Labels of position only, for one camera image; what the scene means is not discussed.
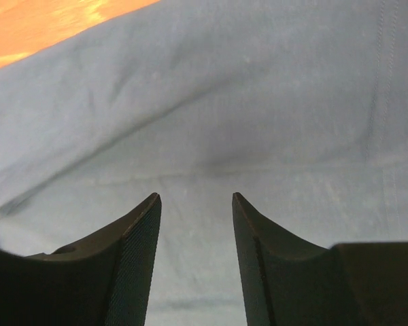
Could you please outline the blue-grey t shirt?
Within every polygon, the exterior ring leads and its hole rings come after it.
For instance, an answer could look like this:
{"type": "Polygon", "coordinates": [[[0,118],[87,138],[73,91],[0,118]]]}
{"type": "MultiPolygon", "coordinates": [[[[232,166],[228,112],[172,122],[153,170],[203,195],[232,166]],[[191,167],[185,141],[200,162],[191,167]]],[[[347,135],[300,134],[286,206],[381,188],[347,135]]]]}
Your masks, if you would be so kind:
{"type": "Polygon", "coordinates": [[[245,325],[235,192],[323,247],[408,240],[408,1],[160,1],[0,70],[0,248],[153,192],[147,325],[245,325]]]}

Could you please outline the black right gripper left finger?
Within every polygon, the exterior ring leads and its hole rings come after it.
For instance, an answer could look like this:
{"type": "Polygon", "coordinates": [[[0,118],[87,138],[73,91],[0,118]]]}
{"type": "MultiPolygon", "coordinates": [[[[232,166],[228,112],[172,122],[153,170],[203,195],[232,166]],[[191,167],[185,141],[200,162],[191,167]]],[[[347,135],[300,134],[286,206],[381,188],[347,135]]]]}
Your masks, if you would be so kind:
{"type": "Polygon", "coordinates": [[[160,216],[160,196],[151,194],[53,253],[0,250],[0,325],[143,325],[160,216]]]}

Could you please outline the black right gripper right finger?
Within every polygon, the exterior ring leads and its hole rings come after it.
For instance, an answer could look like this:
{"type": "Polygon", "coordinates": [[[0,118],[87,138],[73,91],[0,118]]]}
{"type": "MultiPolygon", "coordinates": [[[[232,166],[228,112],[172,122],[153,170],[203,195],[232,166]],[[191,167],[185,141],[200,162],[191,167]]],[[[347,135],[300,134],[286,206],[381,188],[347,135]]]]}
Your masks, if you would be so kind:
{"type": "Polygon", "coordinates": [[[233,195],[248,325],[408,325],[408,242],[312,244],[233,195]]]}

